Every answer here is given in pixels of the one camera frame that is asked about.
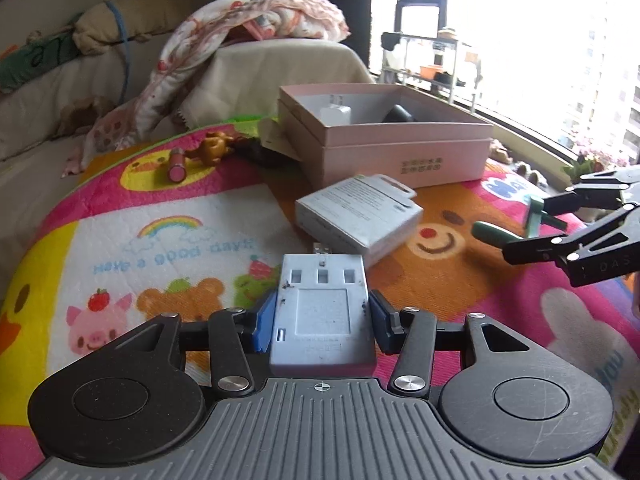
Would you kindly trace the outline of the colourful cartoon play mat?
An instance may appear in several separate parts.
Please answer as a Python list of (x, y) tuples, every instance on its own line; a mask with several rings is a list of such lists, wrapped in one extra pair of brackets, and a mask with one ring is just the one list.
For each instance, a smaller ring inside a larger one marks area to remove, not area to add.
[[(295, 203), (309, 183), (296, 164), (262, 168), (232, 156), (186, 166), (171, 183), (173, 148), (201, 131), (96, 159), (43, 220), (1, 309), (1, 474), (42, 461), (27, 402), (48, 375), (164, 311), (199, 321), (247, 308), (280, 278), (288, 252), (308, 252)], [(509, 266), (472, 237), (475, 221), (518, 226), (537, 189), (498, 162), (476, 181), (420, 188), (418, 230), (371, 266), (367, 280), (398, 307), (460, 321), (484, 312), (593, 374), (611, 393), (602, 462), (639, 474), (639, 321), (631, 284), (570, 286), (551, 264)]]

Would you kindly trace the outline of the green plush cushion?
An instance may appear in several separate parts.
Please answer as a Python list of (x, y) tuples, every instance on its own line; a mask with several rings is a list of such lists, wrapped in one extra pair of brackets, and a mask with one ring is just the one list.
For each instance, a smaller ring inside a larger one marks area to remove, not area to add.
[(1, 59), (1, 92), (12, 93), (26, 82), (80, 56), (70, 30), (24, 44)]

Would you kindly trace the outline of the pink lipstick tube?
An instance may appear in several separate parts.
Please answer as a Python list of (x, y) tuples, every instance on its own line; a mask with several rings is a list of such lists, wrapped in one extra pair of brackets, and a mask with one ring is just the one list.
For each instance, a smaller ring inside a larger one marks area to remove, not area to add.
[(178, 184), (186, 180), (186, 155), (182, 148), (174, 148), (169, 153), (167, 177)]

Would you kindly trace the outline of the orange toy figurine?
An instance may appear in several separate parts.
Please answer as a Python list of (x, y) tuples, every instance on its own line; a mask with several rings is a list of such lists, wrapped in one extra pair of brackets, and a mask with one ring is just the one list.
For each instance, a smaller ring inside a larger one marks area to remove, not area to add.
[(198, 160), (205, 167), (216, 167), (238, 148), (244, 148), (246, 142), (247, 137), (242, 134), (229, 134), (222, 131), (208, 132), (197, 148), (184, 151), (184, 157)]

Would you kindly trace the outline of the grey plastic charger block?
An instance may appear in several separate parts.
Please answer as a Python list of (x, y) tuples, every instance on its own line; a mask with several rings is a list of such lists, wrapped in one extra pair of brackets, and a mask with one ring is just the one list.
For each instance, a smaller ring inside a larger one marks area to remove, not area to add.
[(270, 344), (277, 377), (362, 377), (373, 373), (375, 342), (360, 255), (287, 254)]

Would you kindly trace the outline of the beige covered sofa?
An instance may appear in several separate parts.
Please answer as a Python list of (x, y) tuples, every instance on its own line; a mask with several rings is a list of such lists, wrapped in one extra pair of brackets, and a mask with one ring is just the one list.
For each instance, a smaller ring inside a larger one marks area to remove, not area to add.
[(342, 41), (344, 15), (328, 0), (216, 0), (189, 16), (167, 40), (150, 81), (77, 142), (32, 136), (29, 110), (1, 101), (1, 281), (9, 280), (35, 239), (44, 208), (61, 196), (53, 171), (80, 174), (105, 151), (149, 142), (168, 120), (191, 127), (236, 115), (265, 114), (288, 84), (369, 82)]

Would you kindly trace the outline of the green handled pliers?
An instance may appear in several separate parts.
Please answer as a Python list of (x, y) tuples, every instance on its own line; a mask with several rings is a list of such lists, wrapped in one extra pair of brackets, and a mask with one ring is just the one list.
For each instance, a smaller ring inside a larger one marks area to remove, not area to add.
[(545, 226), (561, 233), (567, 231), (567, 222), (549, 214), (542, 198), (529, 196), (526, 198), (525, 206), (524, 217), (518, 226), (514, 221), (506, 224), (478, 220), (472, 225), (472, 237), (486, 245), (502, 249), (510, 243), (540, 237)]

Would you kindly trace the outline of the white wall charger plug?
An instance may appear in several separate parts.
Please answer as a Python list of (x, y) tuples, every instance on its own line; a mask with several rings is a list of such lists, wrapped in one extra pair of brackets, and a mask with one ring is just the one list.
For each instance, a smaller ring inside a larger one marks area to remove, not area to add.
[(344, 102), (344, 96), (331, 94), (329, 104), (320, 110), (320, 120), (327, 127), (350, 126), (352, 124), (352, 108)]

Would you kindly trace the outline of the pink floral blanket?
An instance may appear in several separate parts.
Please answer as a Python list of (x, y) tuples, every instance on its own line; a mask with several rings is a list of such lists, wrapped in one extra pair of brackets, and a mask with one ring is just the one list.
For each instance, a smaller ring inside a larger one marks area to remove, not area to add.
[(235, 29), (256, 41), (304, 38), (340, 42), (349, 36), (342, 10), (329, 0), (216, 0), (206, 4), (167, 40), (141, 93), (96, 121), (67, 159), (62, 176), (81, 174), (97, 154), (149, 140), (166, 106)]

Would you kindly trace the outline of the pink cardboard box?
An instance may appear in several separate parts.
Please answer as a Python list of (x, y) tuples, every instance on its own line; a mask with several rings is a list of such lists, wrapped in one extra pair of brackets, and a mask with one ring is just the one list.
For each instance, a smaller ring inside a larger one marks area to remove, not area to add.
[[(327, 127), (331, 94), (352, 108), (350, 126)], [(414, 122), (383, 122), (399, 104)], [(473, 181), (484, 174), (492, 125), (399, 84), (298, 84), (279, 96), (280, 126), (314, 188), (356, 174), (384, 174), (409, 188)]]

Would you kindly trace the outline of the black cylindrical object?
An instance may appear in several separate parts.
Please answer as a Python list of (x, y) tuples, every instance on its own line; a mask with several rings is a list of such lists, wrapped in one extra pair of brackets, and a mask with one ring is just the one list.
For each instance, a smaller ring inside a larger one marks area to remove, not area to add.
[(414, 117), (405, 109), (405, 107), (395, 104), (390, 111), (384, 116), (383, 122), (414, 122)]

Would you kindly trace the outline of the white cable package box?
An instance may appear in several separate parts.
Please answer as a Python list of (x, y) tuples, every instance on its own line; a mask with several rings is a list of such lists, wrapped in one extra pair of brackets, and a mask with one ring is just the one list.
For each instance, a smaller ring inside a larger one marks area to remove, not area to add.
[(384, 174), (358, 174), (296, 200), (295, 220), (331, 252), (360, 255), (368, 268), (413, 234), (423, 214), (415, 198)]

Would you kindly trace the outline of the metal shelf rack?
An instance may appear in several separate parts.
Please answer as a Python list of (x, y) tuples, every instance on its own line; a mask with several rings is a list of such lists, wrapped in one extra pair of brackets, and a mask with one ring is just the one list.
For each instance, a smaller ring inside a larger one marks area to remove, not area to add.
[(483, 79), (480, 55), (452, 28), (435, 37), (383, 32), (379, 82), (401, 84), (475, 112)]

